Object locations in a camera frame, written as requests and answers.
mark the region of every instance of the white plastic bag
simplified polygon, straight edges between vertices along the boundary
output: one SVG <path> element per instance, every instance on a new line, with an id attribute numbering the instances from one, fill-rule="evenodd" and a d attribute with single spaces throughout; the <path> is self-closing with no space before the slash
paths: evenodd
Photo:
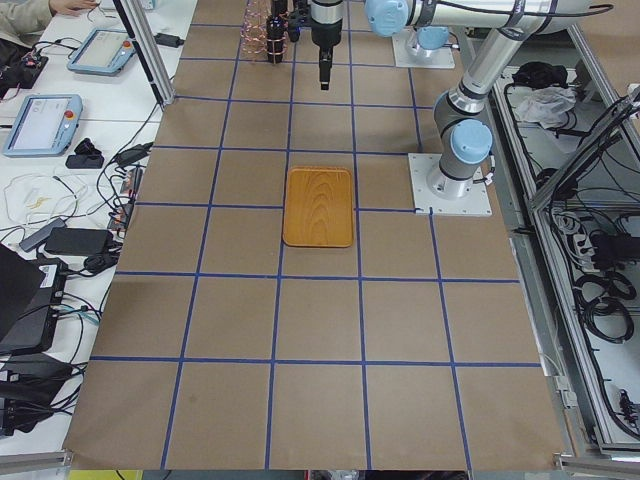
<path id="1" fill-rule="evenodd" d="M 576 104 L 576 94 L 570 88 L 548 87 L 534 90 L 514 111 L 520 122 L 539 123 L 542 128 L 564 125 L 566 112 Z"/>

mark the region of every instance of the wooden tray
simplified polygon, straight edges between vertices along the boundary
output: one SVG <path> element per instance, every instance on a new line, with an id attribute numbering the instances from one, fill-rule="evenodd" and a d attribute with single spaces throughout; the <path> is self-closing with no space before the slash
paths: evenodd
<path id="1" fill-rule="evenodd" d="M 287 174 L 282 239 L 291 247 L 350 247 L 351 172 L 335 167 L 291 168 Z"/>

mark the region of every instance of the person's sleeve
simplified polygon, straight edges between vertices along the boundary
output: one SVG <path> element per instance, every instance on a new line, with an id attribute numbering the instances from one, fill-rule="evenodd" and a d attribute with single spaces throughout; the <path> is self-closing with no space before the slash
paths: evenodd
<path id="1" fill-rule="evenodd" d="M 44 30 L 52 18 L 49 0 L 27 0 L 22 4 L 0 3 L 0 15 L 17 35 Z"/>

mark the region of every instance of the person's hand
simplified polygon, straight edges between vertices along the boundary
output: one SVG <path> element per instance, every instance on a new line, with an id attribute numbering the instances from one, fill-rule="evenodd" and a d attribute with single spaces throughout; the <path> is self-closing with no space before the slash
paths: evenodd
<path id="1" fill-rule="evenodd" d="M 98 6 L 93 0 L 49 0 L 51 14 L 63 13 L 64 15 L 80 15 L 79 10 L 93 9 Z"/>

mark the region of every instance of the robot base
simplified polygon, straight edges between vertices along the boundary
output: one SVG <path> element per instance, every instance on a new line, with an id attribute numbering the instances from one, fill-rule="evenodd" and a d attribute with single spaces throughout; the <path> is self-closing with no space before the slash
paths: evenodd
<path id="1" fill-rule="evenodd" d="M 411 187 L 413 188 L 413 205 L 418 215 L 458 215 L 469 217 L 490 217 L 491 205 L 484 183 L 475 183 L 469 193 L 457 200 L 446 200 L 431 191 L 427 185 L 427 175 L 434 165 L 440 161 L 440 154 L 409 154 Z M 482 178 L 478 171 L 474 179 Z"/>
<path id="2" fill-rule="evenodd" d="M 393 54 L 396 59 L 396 67 L 415 67 L 415 68 L 437 68 L 451 69 L 456 64 L 453 60 L 453 54 L 448 47 L 432 50 L 429 56 L 414 56 L 407 51 L 407 41 L 411 36 L 411 31 L 404 29 L 392 38 Z"/>

